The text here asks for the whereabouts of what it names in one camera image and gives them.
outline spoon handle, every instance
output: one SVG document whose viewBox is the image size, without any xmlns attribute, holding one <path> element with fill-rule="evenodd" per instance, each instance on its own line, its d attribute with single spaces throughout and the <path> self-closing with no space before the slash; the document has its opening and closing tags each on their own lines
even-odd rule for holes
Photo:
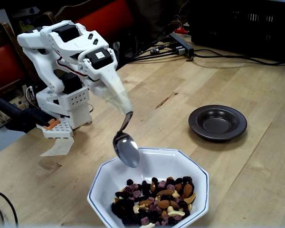
<svg viewBox="0 0 285 228">
<path fill-rule="evenodd" d="M 133 116 L 133 111 L 130 111 L 130 112 L 128 112 L 128 113 L 125 115 L 125 119 L 124 119 L 124 121 L 123 121 L 123 125 L 122 125 L 122 127 L 120 128 L 120 130 L 119 130 L 120 132 L 123 131 L 123 130 L 127 127 L 127 125 L 128 125 L 128 123 L 130 122 L 132 116 Z"/>
</svg>

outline table surface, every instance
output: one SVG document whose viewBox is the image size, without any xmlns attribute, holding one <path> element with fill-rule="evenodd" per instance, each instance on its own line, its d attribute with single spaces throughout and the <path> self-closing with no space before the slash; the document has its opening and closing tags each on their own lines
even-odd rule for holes
<svg viewBox="0 0 285 228">
<path fill-rule="evenodd" d="M 118 71 L 134 109 L 126 132 L 139 146 L 182 150 L 209 173 L 209 212 L 192 226 L 285 225 L 285 66 L 185 60 L 163 57 Z M 112 138 L 124 116 L 95 96 L 90 103 L 93 122 L 75 130 L 68 155 L 40 157 L 55 139 L 39 129 L 0 152 L 0 191 L 20 224 L 103 226 L 86 196 L 98 166 L 115 157 Z M 212 104 L 239 110 L 245 133 L 222 143 L 193 133 L 190 113 Z M 1 199 L 0 208 L 12 223 Z"/>
</svg>

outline black plastic basket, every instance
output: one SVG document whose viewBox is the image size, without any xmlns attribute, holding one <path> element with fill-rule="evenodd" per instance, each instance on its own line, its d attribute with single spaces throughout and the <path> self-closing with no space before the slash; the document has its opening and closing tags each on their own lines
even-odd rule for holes
<svg viewBox="0 0 285 228">
<path fill-rule="evenodd" d="M 190 0 L 191 41 L 285 61 L 285 1 Z"/>
</svg>

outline metal spoon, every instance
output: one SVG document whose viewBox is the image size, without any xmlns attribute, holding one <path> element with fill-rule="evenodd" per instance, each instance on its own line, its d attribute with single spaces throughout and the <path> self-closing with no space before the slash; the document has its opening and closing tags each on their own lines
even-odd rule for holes
<svg viewBox="0 0 285 228">
<path fill-rule="evenodd" d="M 127 166 L 135 168 L 139 165 L 138 147 L 133 138 L 123 132 L 131 120 L 132 115 L 133 112 L 129 112 L 125 116 L 122 127 L 113 138 L 113 146 L 119 159 Z"/>
</svg>

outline chair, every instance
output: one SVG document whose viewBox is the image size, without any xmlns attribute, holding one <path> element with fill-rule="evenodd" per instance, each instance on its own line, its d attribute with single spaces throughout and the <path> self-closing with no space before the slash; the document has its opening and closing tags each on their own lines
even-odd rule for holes
<svg viewBox="0 0 285 228">
<path fill-rule="evenodd" d="M 52 24 L 63 20 L 83 24 L 89 31 L 96 30 L 108 43 L 122 38 L 135 23 L 127 0 L 88 0 L 64 6 L 55 16 L 52 12 L 45 15 Z"/>
<path fill-rule="evenodd" d="M 0 96 L 39 79 L 7 23 L 0 23 Z"/>
</svg>

